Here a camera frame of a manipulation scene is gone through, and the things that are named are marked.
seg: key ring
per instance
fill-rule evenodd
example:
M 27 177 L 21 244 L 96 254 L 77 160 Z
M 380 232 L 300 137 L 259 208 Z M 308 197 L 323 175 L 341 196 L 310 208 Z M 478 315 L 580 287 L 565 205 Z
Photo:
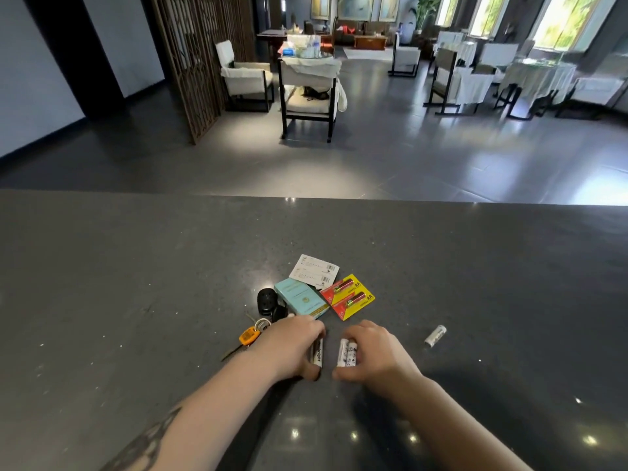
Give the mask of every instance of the key ring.
M 271 326 L 271 322 L 266 319 L 265 317 L 262 317 L 261 319 L 258 319 L 257 322 L 255 322 L 255 330 L 258 330 L 260 332 L 265 331 L 266 329 L 268 329 Z

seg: teal cigarette box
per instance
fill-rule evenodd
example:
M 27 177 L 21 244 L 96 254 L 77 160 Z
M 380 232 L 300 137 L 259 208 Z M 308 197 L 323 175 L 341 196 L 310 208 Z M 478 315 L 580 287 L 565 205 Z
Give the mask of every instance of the teal cigarette box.
M 329 304 L 314 289 L 292 278 L 275 284 L 275 291 L 286 301 L 288 309 L 300 316 L 310 315 L 315 319 L 322 316 Z

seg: speckled countertop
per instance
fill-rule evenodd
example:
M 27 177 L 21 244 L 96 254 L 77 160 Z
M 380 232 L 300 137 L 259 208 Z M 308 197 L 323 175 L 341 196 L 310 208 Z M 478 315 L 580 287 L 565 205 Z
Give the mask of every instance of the speckled countertop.
M 433 466 L 331 381 L 363 318 L 537 470 L 628 468 L 626 208 L 0 191 L 0 225 L 3 469 L 98 469 L 219 369 L 301 253 L 377 300 L 323 316 L 321 379 L 273 390 L 224 469 Z

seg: wooden coffee table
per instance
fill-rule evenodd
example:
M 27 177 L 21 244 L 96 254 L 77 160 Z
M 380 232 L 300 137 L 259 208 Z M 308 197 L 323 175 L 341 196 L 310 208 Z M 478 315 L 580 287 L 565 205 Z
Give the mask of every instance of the wooden coffee table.
M 365 34 L 357 34 L 354 35 L 354 40 L 354 47 L 356 49 L 376 49 L 383 51 L 386 49 L 386 41 L 388 38 L 385 36 L 367 36 Z

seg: framed artwork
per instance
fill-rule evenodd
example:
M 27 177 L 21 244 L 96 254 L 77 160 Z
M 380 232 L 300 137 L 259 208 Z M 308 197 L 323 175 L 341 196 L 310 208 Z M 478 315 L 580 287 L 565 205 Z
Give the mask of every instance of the framed artwork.
M 379 6 L 379 20 L 395 22 L 399 11 L 399 0 L 382 0 Z
M 311 18 L 329 20 L 329 0 L 312 0 Z
M 373 0 L 338 0 L 338 18 L 370 21 Z

